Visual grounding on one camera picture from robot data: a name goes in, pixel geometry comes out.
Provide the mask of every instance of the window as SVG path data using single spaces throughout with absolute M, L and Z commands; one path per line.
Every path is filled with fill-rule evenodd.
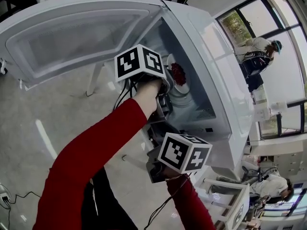
M 259 123 L 264 139 L 301 134 L 307 128 L 307 40 L 287 0 L 248 0 L 218 18 L 233 47 L 250 38 L 279 40 L 283 48 L 262 73 L 256 104 L 286 102 L 287 112 Z
M 236 11 L 232 11 L 224 18 L 221 18 L 220 23 L 229 36 L 229 40 L 237 47 L 243 45 L 247 40 L 252 38 Z
M 307 210 L 307 189 L 297 188 L 294 190 L 294 196 L 289 202 L 276 204 L 267 204 L 264 208 L 265 217 L 288 217 L 305 214 Z
M 256 0 L 240 9 L 255 36 L 262 36 L 278 29 L 271 14 L 261 0 Z

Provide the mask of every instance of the refrigerator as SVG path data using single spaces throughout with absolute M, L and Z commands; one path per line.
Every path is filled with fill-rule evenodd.
M 173 54 L 189 94 L 171 99 L 169 123 L 213 144 L 206 162 L 234 168 L 253 120 L 245 79 L 208 12 L 162 0 L 48 0 L 0 23 L 0 59 L 31 88 L 142 44 L 166 61 Z M 148 147 L 150 127 L 143 129 Z

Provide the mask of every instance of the black cable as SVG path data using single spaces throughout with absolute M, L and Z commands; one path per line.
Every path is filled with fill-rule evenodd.
M 149 217 L 148 220 L 148 224 L 147 226 L 144 228 L 144 230 L 147 230 L 147 228 L 150 226 L 150 224 L 153 222 L 153 220 L 159 215 L 160 211 L 167 205 L 167 203 L 176 195 L 176 193 L 183 187 L 183 185 L 189 181 L 189 183 L 191 184 L 191 193 L 193 192 L 193 184 L 192 182 L 189 180 L 189 176 L 187 176 L 186 174 L 184 174 L 183 176 L 186 177 L 185 181 L 180 185 L 180 187 L 174 192 L 174 194 L 172 194 L 159 208 L 157 208 Z
M 125 84 L 124 84 L 123 90 L 122 90 L 121 93 L 119 94 L 119 96 L 118 96 L 118 98 L 117 98 L 117 100 L 116 100 L 116 102 L 115 102 L 115 104 L 114 104 L 113 111 L 115 110 L 117 101 L 119 100 L 119 98 L 120 98 L 120 96 L 123 94 L 123 92 L 125 91 L 126 86 L 127 86 L 127 83 L 128 83 L 128 79 L 125 79 Z
M 0 185 L 3 186 L 3 187 L 5 187 L 6 190 L 8 191 L 8 193 L 10 194 L 10 196 L 12 196 L 11 193 L 10 193 L 10 191 L 9 191 L 9 189 L 8 189 L 6 186 L 4 186 L 4 185 L 2 185 L 2 184 L 0 184 Z M 37 195 L 36 193 L 34 193 L 34 192 L 31 191 L 31 192 L 27 193 L 25 196 L 20 196 L 20 195 L 18 195 L 18 194 L 15 194 L 15 202 L 10 202 L 8 199 L 4 199 L 3 201 L 4 201 L 4 203 L 6 204 L 7 208 L 0 204 L 4 209 L 8 209 L 8 210 L 9 210 L 9 216 L 8 216 L 9 225 L 8 225 L 8 230 L 10 230 L 10 226 L 11 226 L 10 216 L 11 216 L 11 209 L 12 209 L 12 208 L 11 208 L 10 204 L 11 204 L 11 205 L 16 204 L 17 197 L 25 198 L 25 197 L 27 197 L 29 194 L 34 194 L 35 196 L 37 196 L 37 197 L 39 197 L 39 198 L 41 197 L 41 196 L 39 196 L 39 195 Z
M 135 91 L 138 91 L 138 89 L 136 88 L 136 86 L 135 86 L 135 85 L 133 86 L 133 88 L 134 88 L 134 90 L 135 90 Z
M 121 103 L 121 101 L 125 98 L 125 96 L 130 92 L 130 88 L 134 87 L 139 81 L 140 79 L 145 76 L 146 73 L 142 74 L 136 81 L 135 83 L 132 83 L 131 87 L 129 87 L 129 89 L 127 90 L 127 92 L 124 94 L 124 96 L 119 100 L 119 102 L 117 103 L 116 108 L 118 108 L 119 104 Z
M 130 80 L 129 92 L 130 92 L 130 98 L 132 98 L 132 80 Z
M 16 194 L 16 195 L 15 195 L 15 202 L 10 202 L 10 201 L 8 201 L 8 202 L 9 202 L 11 205 L 14 205 L 14 204 L 16 204 L 17 197 L 25 198 L 25 197 L 27 197 L 29 194 L 34 194 L 35 196 L 41 198 L 41 196 L 39 196 L 39 195 L 37 195 L 36 193 L 34 193 L 34 192 L 31 191 L 31 192 L 28 192 L 25 196 L 20 196 L 20 195 Z
M 9 210 L 9 215 L 8 215 L 8 230 L 10 230 L 10 226 L 11 226 L 11 220 L 10 220 L 10 216 L 11 216 L 11 206 L 7 203 L 9 202 L 8 200 L 4 200 L 4 203 L 8 206 L 8 210 Z

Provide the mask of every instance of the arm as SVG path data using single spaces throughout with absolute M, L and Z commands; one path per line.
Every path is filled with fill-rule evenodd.
M 50 169 L 33 229 L 81 229 L 86 184 L 145 124 L 138 103 L 128 99 L 71 141 Z
M 186 177 L 181 176 L 178 179 L 167 182 L 170 195 L 173 195 L 185 180 Z M 173 196 L 173 200 L 186 230 L 215 230 L 208 210 L 191 183 L 186 181 Z

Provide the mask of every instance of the glass window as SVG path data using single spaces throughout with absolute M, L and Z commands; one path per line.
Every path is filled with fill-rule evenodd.
M 307 207 L 297 208 L 293 211 L 293 214 L 305 214 Z
M 304 113 L 304 115 L 305 115 L 305 128 L 304 128 L 304 131 L 307 131 L 307 103 L 305 102 L 304 103 L 304 111 L 305 111 L 305 113 Z
M 301 68 L 288 32 L 280 33 L 269 40 L 279 40 L 283 45 L 280 55 L 275 53 L 273 62 L 261 73 L 269 105 L 304 99 Z
M 274 19 L 261 0 L 256 0 L 240 9 L 249 22 L 255 36 L 261 36 L 278 29 Z
M 259 86 L 256 90 L 253 91 L 253 96 L 256 104 L 267 102 L 267 96 L 263 85 Z
M 261 136 L 273 136 L 277 135 L 277 118 L 276 115 L 269 120 L 260 122 Z
M 277 204 L 274 204 L 274 205 L 267 205 L 265 206 L 265 209 L 274 209 L 274 210 L 286 210 L 286 209 L 291 209 L 292 207 L 292 204 L 283 204 L 283 205 L 277 205 Z
M 287 214 L 289 211 L 265 211 L 265 217 L 281 217 L 283 214 Z
M 219 19 L 219 22 L 234 46 L 242 46 L 247 40 L 252 38 L 236 11 L 232 11 Z
M 282 113 L 282 133 L 297 132 L 301 129 L 301 107 L 294 106 Z
M 293 195 L 293 197 L 289 200 L 289 202 L 287 202 L 288 204 L 290 203 L 295 203 L 297 200 L 298 200 L 298 197 L 299 197 L 299 194 L 297 195 Z
M 303 186 L 303 183 L 299 183 L 299 184 L 294 184 L 293 188 L 294 189 L 294 194 L 300 194 L 302 192 L 302 187 Z
M 305 75 L 305 79 L 307 79 L 307 41 L 305 38 L 305 35 L 303 33 L 303 30 L 301 27 L 296 27 L 291 30 L 295 40 L 295 43 L 297 44 L 296 52 L 297 56 L 299 58 L 302 58 L 303 66 L 302 67 L 302 74 Z M 305 83 L 305 96 L 307 97 L 307 84 Z
M 307 195 L 305 194 L 301 200 L 301 202 L 299 202 L 299 204 L 297 205 L 297 208 L 301 208 L 301 207 L 307 207 Z
M 268 0 L 268 2 L 285 27 L 298 24 L 297 18 L 287 0 Z

